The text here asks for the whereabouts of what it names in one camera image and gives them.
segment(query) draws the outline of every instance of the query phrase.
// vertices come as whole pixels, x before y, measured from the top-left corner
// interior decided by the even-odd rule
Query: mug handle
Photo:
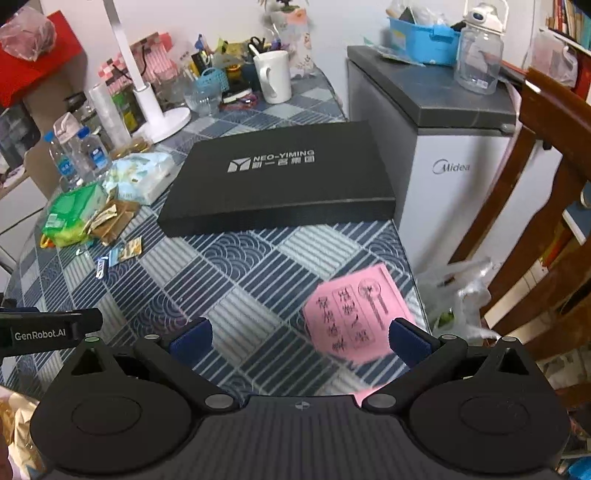
[[[261,68],[259,70],[259,80],[271,92],[270,97],[275,98],[277,96],[277,92],[275,91],[275,89],[269,83],[269,71],[270,70],[271,70],[271,67],[268,67],[268,66],[265,66],[265,67]]]

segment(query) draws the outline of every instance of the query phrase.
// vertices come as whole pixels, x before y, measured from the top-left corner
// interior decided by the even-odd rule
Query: blue checkered tablecloth
[[[220,113],[189,123],[157,146],[182,163],[195,142],[265,128],[345,118],[326,78],[295,80],[288,103],[259,103],[249,111]],[[415,321],[425,327],[413,275],[392,222],[314,225],[263,231],[167,238],[156,220],[166,193],[142,207],[120,241],[143,238],[139,258],[95,278],[101,245],[76,255],[78,246],[39,248],[41,215],[27,240],[6,295],[41,311],[98,307],[99,336],[130,345],[148,333],[169,332],[199,316],[213,325],[213,350],[195,371],[245,398],[263,395],[352,393],[386,383],[406,366],[390,355],[362,366],[316,352],[301,308],[318,284],[384,262]],[[69,350],[5,358],[0,382],[40,398]]]

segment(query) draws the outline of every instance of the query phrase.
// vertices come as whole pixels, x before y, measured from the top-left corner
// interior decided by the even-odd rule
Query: white mug
[[[255,66],[267,103],[283,103],[291,98],[290,62],[285,50],[257,55]]]

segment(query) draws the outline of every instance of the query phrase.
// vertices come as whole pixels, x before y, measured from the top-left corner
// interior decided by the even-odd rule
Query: black box
[[[196,143],[158,224],[167,236],[388,220],[394,192],[366,122]]]

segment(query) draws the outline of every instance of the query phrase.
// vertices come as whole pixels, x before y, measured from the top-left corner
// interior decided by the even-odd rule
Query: red shelf
[[[48,18],[56,26],[56,46],[51,52],[40,56],[37,61],[17,59],[0,48],[0,104],[2,106],[14,105],[29,90],[83,52],[80,42],[60,11],[49,15]]]

